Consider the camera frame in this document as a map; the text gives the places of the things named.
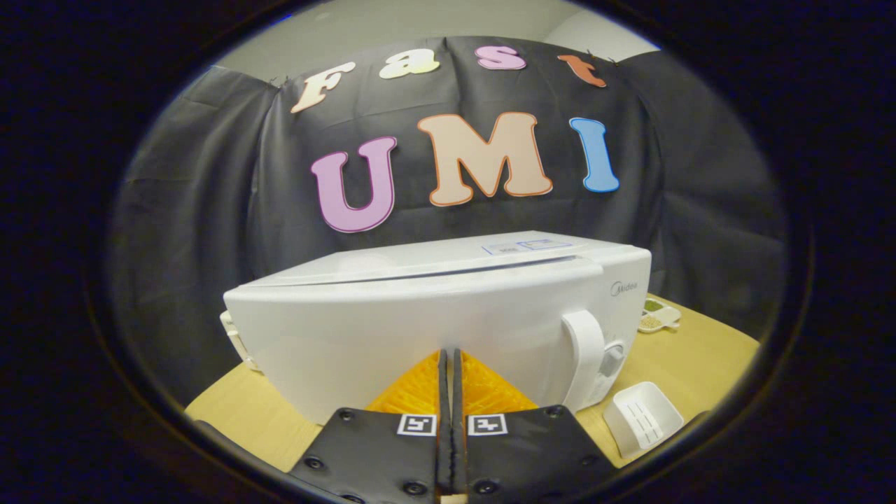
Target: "orange letter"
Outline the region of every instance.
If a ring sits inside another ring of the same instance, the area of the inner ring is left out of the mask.
[[[351,72],[354,69],[355,62],[352,61],[305,79],[305,89],[302,91],[302,96],[290,112],[295,114],[322,102],[326,98],[321,94],[323,88],[333,89],[339,83],[339,79],[342,78],[342,73]]]
[[[586,83],[591,84],[592,86],[598,86],[599,88],[607,87],[607,83],[605,83],[603,79],[599,79],[591,74],[591,71],[594,70],[594,66],[581,61],[578,56],[563,55],[558,56],[557,59],[562,59],[563,61],[568,63],[569,67],[573,69],[575,76],[582,79]]]
[[[504,190],[512,196],[534,196],[554,187],[545,177],[535,145],[535,116],[505,112],[495,121],[492,137],[486,143],[461,116],[447,114],[425,117],[417,128],[429,134],[435,152],[438,187],[429,195],[436,206],[467,203],[473,189],[461,180],[460,163],[486,196],[492,197],[507,162],[510,177]]]

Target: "black border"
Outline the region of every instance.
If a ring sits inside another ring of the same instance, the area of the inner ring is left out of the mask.
[[[13,444],[15,451],[28,455],[17,457],[16,469],[26,482],[39,481],[43,474],[30,471],[55,460],[56,447],[83,450],[83,445],[65,444],[65,436],[86,439],[101,456],[112,454],[114,442],[97,434],[99,426],[114,431],[111,438],[124,439],[139,454],[129,459],[135,464],[148,457],[155,467],[169,471],[168,483],[176,487],[172,495],[186,488],[192,492],[185,494],[190,500],[198,499],[196,492],[216,501],[236,501],[235,496],[245,495],[256,501],[285,498],[291,491],[275,481],[278,474],[266,474],[199,435],[134,368],[125,371],[132,380],[130,388],[123,386],[104,352],[117,357],[125,352],[104,336],[97,345],[90,334],[110,320],[96,297],[102,252],[98,244],[108,215],[108,195],[151,123],[151,114],[187,82],[192,68],[254,26],[276,21],[295,7],[239,1],[222,7],[207,0],[190,6],[175,2],[98,6],[97,11],[106,10],[105,17],[87,7],[65,4],[39,6],[37,15],[10,16],[22,20],[10,31],[15,49],[10,63],[19,69],[16,77],[22,82],[13,86],[12,109],[16,132],[24,135],[10,159],[20,168],[20,178],[4,187],[23,196],[7,200],[15,202],[10,211],[13,230],[33,239],[36,247],[8,251],[10,262],[18,266],[11,284],[18,288],[18,300],[24,301],[18,314],[32,315],[23,328],[39,343],[14,354],[13,374],[6,377],[7,383],[22,382],[15,373],[28,377],[24,394],[13,402],[22,413],[17,418],[29,424],[15,440],[22,446]],[[892,7],[856,3],[813,10],[759,2],[710,8],[635,0],[598,8],[641,27],[665,50],[683,55],[729,97],[788,189],[794,222],[805,225],[791,229],[791,267],[799,267],[792,269],[795,281],[788,286],[782,310],[782,320],[788,323],[762,349],[763,355],[777,360],[755,364],[754,371],[769,381],[752,374],[689,439],[679,438],[669,450],[643,457],[637,466],[630,466],[620,484],[640,479],[637,467],[646,467],[656,472],[649,481],[627,489],[638,492],[628,497],[667,497],[670,489],[713,500],[781,496],[783,491],[791,499],[804,500],[857,495],[863,485],[877,482],[881,469],[869,456],[875,445],[855,433],[861,422],[844,412],[861,405],[876,413],[882,392],[889,390],[862,382],[868,375],[885,376],[883,361],[889,355],[883,350],[882,335],[873,333],[869,324],[875,310],[884,314],[882,303],[867,299],[885,299],[887,292],[879,278],[887,270],[878,269],[874,260],[874,245],[879,248],[886,236],[884,213],[875,205],[887,198],[884,189],[889,189],[881,169],[887,164],[887,129],[883,114],[875,109],[886,103],[881,72],[888,58],[881,35]],[[638,16],[635,10],[652,17]],[[117,122],[109,126],[109,121]],[[93,177],[83,176],[88,172]],[[810,207],[816,221],[812,228],[806,210]],[[812,255],[818,257],[817,263],[806,260]],[[806,286],[816,268],[813,304],[802,335],[796,337],[806,309]],[[37,273],[37,281],[25,274],[29,269]],[[85,304],[92,309],[92,320],[84,316]],[[849,334],[843,334],[844,320],[849,321]],[[47,342],[52,342],[53,351]],[[54,369],[70,372],[75,383],[56,379]],[[738,403],[737,397],[748,396],[748,404]],[[788,404],[799,411],[788,410]],[[122,410],[132,416],[116,416]],[[809,414],[814,423],[801,424],[800,416]],[[47,420],[53,415],[58,418]],[[134,418],[143,423],[137,422],[139,426],[128,433],[125,425]],[[717,430],[724,420],[732,423]],[[774,424],[783,431],[776,431]],[[761,437],[746,439],[751,435]],[[697,440],[699,447],[692,443]],[[780,450],[791,452],[777,452],[768,443],[780,443]],[[770,454],[779,457],[772,460]],[[69,463],[87,471],[76,462],[82,455],[78,452]],[[676,456],[683,458],[671,463]],[[706,474],[710,464],[718,463],[727,466],[718,469],[722,482],[698,482],[701,471]],[[164,484],[163,473],[151,472],[147,465],[141,468],[145,477]],[[738,472],[742,470],[752,474]],[[781,471],[796,483],[776,480],[774,473]],[[77,471],[68,474],[57,468],[47,474],[52,482],[82,489],[74,481],[83,477]],[[209,475],[214,475],[213,482],[202,480]],[[836,483],[845,478],[852,482]],[[765,485],[759,494],[749,489],[757,482]],[[112,492],[132,498],[135,488]],[[610,497],[611,490],[596,489],[601,497]],[[66,489],[56,491],[65,494]]]

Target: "label sticker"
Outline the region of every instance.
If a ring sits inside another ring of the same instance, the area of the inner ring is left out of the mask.
[[[521,241],[519,245],[530,250],[541,250],[543,248],[570,247],[572,243],[563,243],[561,241],[553,241],[552,239],[534,239],[532,241]]]
[[[467,417],[468,436],[498,436],[507,433],[507,421],[503,413],[472,414]]]
[[[488,245],[483,247],[486,252],[492,256],[500,254],[512,254],[513,252],[529,252],[530,248],[525,248],[519,243],[503,243],[501,245]]]
[[[399,436],[435,436],[435,415],[403,414],[398,424]]]

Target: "black cloth backdrop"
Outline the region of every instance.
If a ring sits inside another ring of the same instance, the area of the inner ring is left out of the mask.
[[[521,71],[483,68],[481,46],[509,46]],[[384,80],[384,60],[430,48],[441,66]],[[573,54],[607,83],[580,80]],[[348,61],[326,99],[291,114],[304,80]],[[429,136],[417,122],[459,114],[485,139],[504,112],[527,112],[554,189],[437,207]],[[603,123],[617,191],[584,188],[572,117]],[[358,147],[394,136],[395,206],[353,234],[323,220],[310,167],[347,152],[347,202],[370,199]],[[543,230],[631,243],[653,253],[650,292],[753,337],[784,288],[786,220],[777,184],[744,126],[694,74],[662,52],[618,65],[518,39],[451,37],[370,49],[310,69],[279,88],[213,67],[159,116],[134,156],[113,221],[111,300],[122,337],[186,404],[238,363],[218,316],[224,291],[330,253],[432,239]]]

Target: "white microwave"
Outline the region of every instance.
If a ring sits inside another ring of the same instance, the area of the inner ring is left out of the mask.
[[[648,250],[524,231],[339,252],[224,301],[241,357],[317,423],[454,348],[578,411],[622,368],[649,279]]]

